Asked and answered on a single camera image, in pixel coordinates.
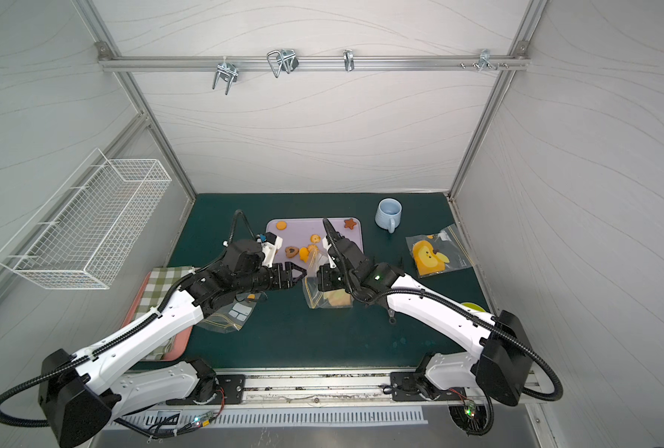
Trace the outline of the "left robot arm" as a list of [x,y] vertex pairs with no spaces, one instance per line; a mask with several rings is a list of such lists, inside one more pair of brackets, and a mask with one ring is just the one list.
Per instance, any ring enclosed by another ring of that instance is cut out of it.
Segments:
[[241,294],[292,289],[307,274],[291,261],[274,261],[283,240],[274,233],[229,237],[220,256],[181,277],[142,317],[72,354],[59,349],[42,372],[0,395],[0,424],[50,427],[61,447],[92,439],[109,422],[167,399],[193,399],[215,381],[203,361],[124,375],[154,348],[191,328]]

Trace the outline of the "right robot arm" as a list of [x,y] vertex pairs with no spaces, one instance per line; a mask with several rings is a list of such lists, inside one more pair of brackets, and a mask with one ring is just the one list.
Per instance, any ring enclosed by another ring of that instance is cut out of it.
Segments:
[[479,388],[507,406],[523,395],[540,401],[563,397],[559,375],[531,347],[516,315],[493,315],[440,295],[399,268],[374,262],[328,218],[322,222],[329,261],[316,274],[320,289],[344,289],[362,304],[384,308],[391,319],[412,317],[464,349],[425,356],[413,374],[415,393],[434,401],[450,389]]

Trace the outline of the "resealable bag table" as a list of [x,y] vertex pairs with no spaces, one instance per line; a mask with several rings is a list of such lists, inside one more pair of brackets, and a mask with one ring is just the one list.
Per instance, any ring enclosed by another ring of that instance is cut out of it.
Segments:
[[311,309],[341,309],[351,308],[353,300],[344,289],[322,291],[321,283],[317,280],[318,269],[328,262],[328,257],[319,250],[312,250],[308,258],[307,276],[302,280],[302,290],[307,306]]

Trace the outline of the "clear resealable bag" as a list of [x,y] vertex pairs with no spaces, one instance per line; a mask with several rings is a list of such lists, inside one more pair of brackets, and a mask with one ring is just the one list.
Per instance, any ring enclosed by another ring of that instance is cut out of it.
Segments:
[[438,233],[406,238],[418,276],[429,277],[473,267],[461,233],[451,224]]

